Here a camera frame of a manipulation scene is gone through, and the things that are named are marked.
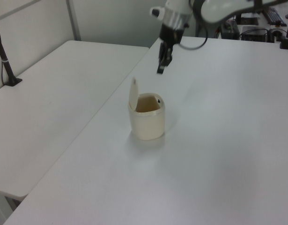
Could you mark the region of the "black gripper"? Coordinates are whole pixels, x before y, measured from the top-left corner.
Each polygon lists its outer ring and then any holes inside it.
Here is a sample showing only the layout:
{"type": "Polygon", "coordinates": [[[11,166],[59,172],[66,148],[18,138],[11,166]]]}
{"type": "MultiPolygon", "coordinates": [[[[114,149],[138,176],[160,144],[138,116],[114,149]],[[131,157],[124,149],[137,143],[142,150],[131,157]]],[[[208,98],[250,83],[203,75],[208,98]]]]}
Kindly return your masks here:
{"type": "Polygon", "coordinates": [[[183,34],[184,29],[174,30],[165,24],[162,24],[159,38],[163,42],[161,42],[159,51],[158,74],[163,74],[164,69],[171,63],[173,47],[170,45],[180,44],[183,34]]]}

